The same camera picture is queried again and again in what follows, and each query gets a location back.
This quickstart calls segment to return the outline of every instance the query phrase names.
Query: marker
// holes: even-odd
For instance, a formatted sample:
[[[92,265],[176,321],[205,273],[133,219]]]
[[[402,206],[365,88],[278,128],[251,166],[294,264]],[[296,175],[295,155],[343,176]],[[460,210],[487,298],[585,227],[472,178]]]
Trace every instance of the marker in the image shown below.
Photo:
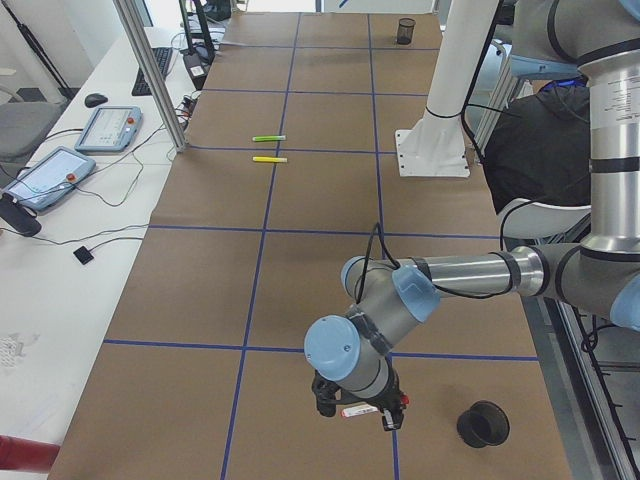
[[[358,415],[364,415],[365,413],[373,413],[377,412],[378,409],[376,407],[372,407],[371,405],[356,405],[355,407],[345,408],[340,412],[340,416],[342,418],[350,418],[357,417]]]
[[[287,163],[287,159],[284,157],[253,157],[253,161],[261,163]]]
[[[253,137],[254,142],[279,142],[280,140],[286,140],[286,135],[262,135],[260,137]]]

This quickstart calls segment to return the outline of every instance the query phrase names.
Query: green marker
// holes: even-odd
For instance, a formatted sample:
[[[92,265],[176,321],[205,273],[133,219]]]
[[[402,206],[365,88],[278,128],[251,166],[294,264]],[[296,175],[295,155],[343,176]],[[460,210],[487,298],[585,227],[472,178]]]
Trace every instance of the green marker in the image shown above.
[[[286,139],[286,135],[263,135],[260,137],[253,137],[254,142],[279,142],[280,140]]]

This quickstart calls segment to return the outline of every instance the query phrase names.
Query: office chair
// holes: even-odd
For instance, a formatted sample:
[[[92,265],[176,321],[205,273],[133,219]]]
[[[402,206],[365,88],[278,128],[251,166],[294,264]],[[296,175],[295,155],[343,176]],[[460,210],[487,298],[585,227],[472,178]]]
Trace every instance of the office chair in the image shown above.
[[[0,76],[15,70],[0,68]],[[9,184],[58,121],[62,108],[47,102],[25,102],[15,91],[0,84],[0,91],[15,100],[0,105],[0,188]]]
[[[529,200],[516,198],[511,200],[498,213],[502,224],[507,213]],[[591,205],[580,207],[560,207],[535,202],[518,208],[511,213],[504,224],[504,236],[523,240],[542,239],[564,234],[576,226],[591,213]]]

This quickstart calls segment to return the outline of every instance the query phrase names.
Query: red cylinder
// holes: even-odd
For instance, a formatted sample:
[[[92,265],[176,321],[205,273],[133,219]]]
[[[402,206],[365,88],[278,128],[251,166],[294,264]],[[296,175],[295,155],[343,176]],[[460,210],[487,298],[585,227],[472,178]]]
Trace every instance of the red cylinder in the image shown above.
[[[0,470],[49,473],[60,447],[0,435]]]

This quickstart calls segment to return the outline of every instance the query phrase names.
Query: tablet device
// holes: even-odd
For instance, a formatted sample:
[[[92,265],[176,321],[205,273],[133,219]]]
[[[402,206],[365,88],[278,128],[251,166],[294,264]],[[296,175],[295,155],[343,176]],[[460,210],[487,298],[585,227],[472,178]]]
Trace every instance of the tablet device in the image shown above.
[[[96,162],[66,147],[58,147],[11,182],[5,191],[36,212],[73,190],[95,168]]]
[[[135,138],[141,121],[138,107],[98,107],[74,148],[88,155],[122,152]]]

